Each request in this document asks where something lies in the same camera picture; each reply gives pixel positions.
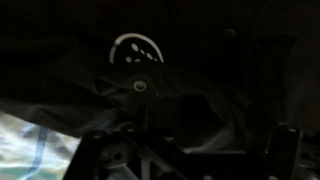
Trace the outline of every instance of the dark fabric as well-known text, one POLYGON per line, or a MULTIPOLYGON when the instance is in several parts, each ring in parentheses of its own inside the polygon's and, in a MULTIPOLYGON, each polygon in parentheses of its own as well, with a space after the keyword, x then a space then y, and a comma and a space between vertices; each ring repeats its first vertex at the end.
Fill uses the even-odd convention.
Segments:
POLYGON ((0 110, 81 136, 145 107, 148 124, 178 144, 213 139, 213 149, 252 138, 247 96, 270 121, 313 126, 319 12, 319 2, 293 0, 1 0, 0 110), (130 32, 151 38, 165 63, 110 64, 115 39, 130 32))

